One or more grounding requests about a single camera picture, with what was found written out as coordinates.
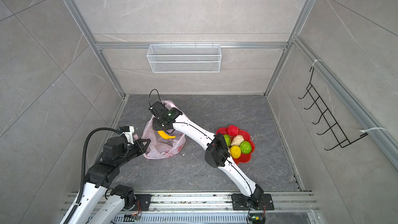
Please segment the banana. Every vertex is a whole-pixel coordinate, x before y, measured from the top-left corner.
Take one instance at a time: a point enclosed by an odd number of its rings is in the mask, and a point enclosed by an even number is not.
[[[161,136],[164,139],[171,139],[171,138],[176,138],[176,136],[170,136],[164,131],[158,131],[159,136]]]

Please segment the white zip tie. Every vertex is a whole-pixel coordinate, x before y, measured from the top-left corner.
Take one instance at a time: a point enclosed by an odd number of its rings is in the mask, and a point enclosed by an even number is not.
[[[383,128],[383,127],[372,127],[372,128],[366,129],[366,130],[359,130],[359,131],[365,133],[367,131],[371,131],[371,130],[375,130],[375,129],[381,129],[381,130],[386,130],[387,131],[387,129]]]
[[[315,64],[317,61],[322,61],[322,60],[317,60],[317,59],[315,59],[314,62],[312,63],[312,65],[311,65],[311,67],[313,67],[314,64]]]

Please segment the pink plastic bag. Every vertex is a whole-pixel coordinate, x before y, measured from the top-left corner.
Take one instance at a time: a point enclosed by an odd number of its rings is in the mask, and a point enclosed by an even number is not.
[[[162,101],[162,103],[166,104],[167,109],[171,109],[172,107],[177,108],[172,101]],[[152,119],[154,117],[155,116],[152,116],[151,119],[147,122],[144,133],[141,137],[142,139],[151,140],[149,147],[147,148],[147,152],[144,154],[144,157],[148,159],[161,159],[176,155],[185,144],[185,134],[175,130],[170,135],[176,136],[176,138],[168,140],[163,139],[159,136],[157,131],[154,131],[152,129]]]

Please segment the wire basket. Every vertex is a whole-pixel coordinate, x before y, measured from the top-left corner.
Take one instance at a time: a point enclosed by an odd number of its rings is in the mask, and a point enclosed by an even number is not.
[[[147,53],[154,73],[220,72],[217,44],[153,44]]]

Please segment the red bowl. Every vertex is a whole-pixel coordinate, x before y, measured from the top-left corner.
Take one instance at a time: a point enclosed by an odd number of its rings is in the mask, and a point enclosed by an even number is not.
[[[220,129],[217,130],[216,134],[221,133],[222,135],[228,134],[226,127],[221,127]],[[239,158],[235,159],[233,158],[233,160],[235,161],[236,164],[239,163],[247,163],[250,161],[251,159],[251,154],[254,152],[255,150],[255,145],[252,142],[251,138],[250,138],[250,134],[244,130],[239,130],[238,135],[242,135],[243,138],[250,143],[251,145],[251,152],[249,154],[241,154]]]

